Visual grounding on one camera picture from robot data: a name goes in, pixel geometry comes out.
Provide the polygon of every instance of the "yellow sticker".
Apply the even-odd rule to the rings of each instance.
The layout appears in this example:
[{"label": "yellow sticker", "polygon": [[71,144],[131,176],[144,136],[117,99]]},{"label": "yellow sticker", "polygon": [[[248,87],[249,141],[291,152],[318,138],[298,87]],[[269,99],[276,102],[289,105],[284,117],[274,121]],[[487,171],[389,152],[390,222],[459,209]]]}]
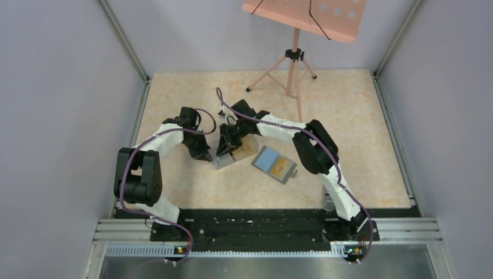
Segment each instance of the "yellow sticker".
[{"label": "yellow sticker", "polygon": [[279,180],[282,180],[290,170],[291,165],[292,163],[290,161],[280,157],[274,167],[270,170],[270,173]]}]

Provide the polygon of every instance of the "gray wall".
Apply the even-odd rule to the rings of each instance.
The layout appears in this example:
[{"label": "gray wall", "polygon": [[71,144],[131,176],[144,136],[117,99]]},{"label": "gray wall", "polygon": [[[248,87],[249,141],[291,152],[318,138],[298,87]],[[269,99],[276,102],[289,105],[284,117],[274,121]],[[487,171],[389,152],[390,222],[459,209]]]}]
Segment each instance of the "gray wall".
[{"label": "gray wall", "polygon": [[81,277],[142,90],[96,1],[2,1],[1,278]]},{"label": "gray wall", "polygon": [[[108,2],[150,75],[267,69],[292,44],[293,28],[250,15],[241,9],[244,0]],[[314,68],[374,70],[413,2],[368,0],[356,41],[343,44],[303,31],[299,46]]]},{"label": "gray wall", "polygon": [[493,2],[427,1],[382,76],[421,208],[459,278],[491,278]]}]

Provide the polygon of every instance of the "wire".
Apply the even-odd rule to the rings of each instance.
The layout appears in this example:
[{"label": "wire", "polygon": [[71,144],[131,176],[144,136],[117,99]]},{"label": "wire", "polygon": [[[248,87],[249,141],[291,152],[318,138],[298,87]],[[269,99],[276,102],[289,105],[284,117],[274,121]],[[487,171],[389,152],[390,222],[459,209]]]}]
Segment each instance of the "wire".
[{"label": "wire", "polygon": [[310,15],[310,17],[313,19],[313,21],[317,24],[317,26],[320,28],[320,31],[322,31],[322,33],[324,33],[325,37],[330,41],[332,40],[331,38],[329,38],[327,36],[327,34],[325,34],[325,31],[323,31],[322,29],[322,26],[320,26],[320,24],[317,22],[317,20],[313,17],[312,15],[312,0],[310,0],[310,7],[308,8],[308,14]]},{"label": "wire", "polygon": [[228,115],[228,117],[226,118],[226,122],[228,122],[228,125],[234,125],[234,124],[231,124],[230,118],[233,119],[233,121],[236,123],[236,120],[231,115]]},{"label": "wire", "polygon": [[[125,171],[123,172],[123,177],[122,177],[122,183],[120,184],[120,205],[122,206],[122,209],[125,211],[125,212],[128,212],[128,213],[133,213],[133,214],[139,214],[139,215],[145,215],[145,216],[149,216],[149,217],[153,217],[155,220],[159,220],[163,223],[166,223],[166,224],[169,224],[169,225],[172,225],[172,226],[175,226],[175,227],[178,227],[180,229],[182,229],[183,231],[185,231],[185,233],[187,233],[188,235],[188,238],[190,239],[190,248],[187,249],[187,252],[185,253],[184,257],[181,258],[180,260],[178,260],[176,262],[176,264],[179,264],[183,261],[186,260],[186,258],[188,257],[188,255],[190,254],[190,252],[192,251],[192,246],[193,246],[193,242],[194,242],[194,238],[192,236],[192,234],[190,233],[190,231],[183,227],[182,225],[180,224],[177,224],[177,223],[174,223],[174,222],[171,222],[171,221],[168,221],[168,220],[165,220],[159,216],[155,216],[153,214],[150,214],[148,212],[145,212],[145,211],[137,211],[137,210],[131,210],[129,208],[127,208],[127,206],[125,205],[125,203],[123,202],[123,193],[124,193],[124,189],[125,189],[125,183],[127,182],[127,176],[128,176],[128,173],[130,171],[130,165],[132,164],[132,161],[134,160],[137,152],[143,147],[145,146],[146,144],[148,144],[149,142],[153,141],[154,139],[156,139],[156,136],[161,136],[161,135],[164,135],[164,134],[167,134],[167,133],[170,133],[170,132],[174,132],[174,131],[183,131],[183,132],[188,132],[188,133],[192,133],[192,134],[199,134],[199,135],[209,135],[209,134],[212,134],[213,132],[216,131],[216,120],[214,119],[214,117],[212,116],[212,114],[210,114],[207,110],[205,109],[200,109],[200,108],[197,108],[196,110],[199,110],[201,112],[205,112],[207,113],[210,118],[212,119],[213,121],[213,124],[214,124],[214,127],[212,128],[211,131],[209,132],[200,132],[200,131],[195,131],[195,130],[190,130],[190,129],[183,129],[183,128],[173,128],[173,129],[169,129],[169,130],[166,130],[166,131],[162,131],[162,132],[159,132],[157,133],[156,135],[152,136],[152,137],[149,137],[148,139],[146,139],[145,141],[143,141],[141,144],[139,144],[137,147],[135,147],[135,149],[132,151],[132,153],[130,154],[130,157],[128,158],[128,162],[127,162],[127,165],[125,166]],[[150,260],[150,261],[147,261],[145,262],[144,264],[141,264],[140,266],[138,266],[136,269],[139,269],[141,268],[142,266],[146,265],[146,264],[150,264],[150,263],[153,263],[155,262],[156,260]]]},{"label": "wire", "polygon": [[263,0],[260,1],[260,3],[257,5],[257,7],[255,7],[255,9],[253,10],[252,14],[255,13],[255,11],[259,8],[260,4],[262,4]]},{"label": "wire", "polygon": [[339,164],[335,160],[334,156],[327,149],[327,147],[322,143],[322,141],[319,138],[317,138],[314,134],[312,134],[310,131],[305,130],[303,128],[299,128],[299,127],[295,127],[295,126],[288,126],[288,125],[283,125],[283,124],[278,124],[278,123],[273,123],[273,122],[265,121],[265,120],[262,120],[262,119],[256,119],[256,118],[250,117],[248,115],[244,115],[243,113],[237,112],[236,110],[232,109],[230,106],[228,106],[228,104],[226,104],[224,102],[223,93],[221,92],[221,88],[219,88],[219,87],[216,87],[216,95],[219,98],[219,101],[221,102],[221,105],[225,106],[227,109],[229,109],[230,111],[232,111],[235,115],[241,116],[241,117],[243,117],[245,119],[252,120],[252,121],[255,121],[255,122],[258,122],[258,123],[264,123],[264,124],[268,124],[268,125],[273,125],[273,126],[281,127],[281,128],[284,128],[284,129],[292,129],[292,130],[297,130],[297,131],[303,132],[306,135],[310,136],[314,141],[316,141],[319,144],[319,146],[327,153],[327,155],[329,156],[330,160],[334,164],[335,170],[337,171],[337,177],[338,177],[337,184],[344,191],[346,191],[346,193],[349,195],[349,197],[361,208],[361,210],[363,210],[363,212],[365,213],[366,217],[368,218],[368,222],[370,223],[370,239],[368,241],[368,248],[366,249],[366,253],[363,255],[363,257],[361,258],[361,260],[358,261],[358,263],[361,264],[366,259],[367,255],[369,254],[370,248],[371,248],[371,243],[373,242],[374,233],[373,233],[373,222],[371,221],[371,215],[368,212],[368,210],[353,196],[353,194],[349,191],[349,189],[341,183],[341,180],[342,180],[342,172],[341,172],[341,169],[339,168]]}]

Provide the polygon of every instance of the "black mounting plate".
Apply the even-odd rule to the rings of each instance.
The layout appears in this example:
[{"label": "black mounting plate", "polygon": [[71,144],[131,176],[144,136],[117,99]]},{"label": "black mounting plate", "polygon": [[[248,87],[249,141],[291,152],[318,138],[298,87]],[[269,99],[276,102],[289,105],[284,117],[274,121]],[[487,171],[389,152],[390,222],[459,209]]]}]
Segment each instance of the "black mounting plate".
[{"label": "black mounting plate", "polygon": [[[194,237],[194,251],[330,251],[330,241],[369,239],[365,228],[350,239],[331,213],[318,209],[182,210],[181,224]],[[173,226],[153,223],[151,241],[187,241]],[[380,237],[374,234],[375,241]]]}]

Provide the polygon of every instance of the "black elastic cord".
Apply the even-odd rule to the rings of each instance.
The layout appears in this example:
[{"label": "black elastic cord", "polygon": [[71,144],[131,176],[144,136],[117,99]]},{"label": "black elastic cord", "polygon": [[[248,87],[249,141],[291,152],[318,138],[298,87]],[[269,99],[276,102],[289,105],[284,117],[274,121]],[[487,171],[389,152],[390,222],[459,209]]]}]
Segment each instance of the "black elastic cord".
[{"label": "black elastic cord", "polygon": [[255,9],[253,10],[252,14],[255,13],[255,11],[259,8],[260,4],[262,4],[263,0],[260,1],[260,3],[257,5],[257,7],[255,7]]},{"label": "black elastic cord", "polygon": [[[263,0],[261,0],[259,2],[259,4],[257,5],[257,7],[255,7],[255,9],[253,10],[252,14],[255,13],[255,11],[259,8],[260,4],[262,4]],[[312,0],[310,0],[310,7],[308,8],[308,14],[310,15],[310,17],[313,19],[313,21],[317,24],[317,26],[320,28],[320,31],[322,31],[322,33],[325,35],[325,37],[330,41],[332,40],[331,38],[329,38],[327,36],[327,34],[325,33],[325,31],[323,31],[322,29],[322,26],[320,26],[319,22],[317,22],[317,20],[313,17],[312,15]]]},{"label": "black elastic cord", "polygon": [[312,0],[310,0],[310,8],[308,8],[308,14],[310,15],[310,17],[313,19],[313,21],[317,24],[317,26],[320,28],[320,31],[322,31],[322,33],[324,33],[325,37],[330,41],[332,40],[331,38],[329,38],[327,36],[327,34],[325,34],[325,31],[323,31],[322,29],[322,26],[320,26],[320,24],[317,22],[317,20],[313,17],[312,15]]}]

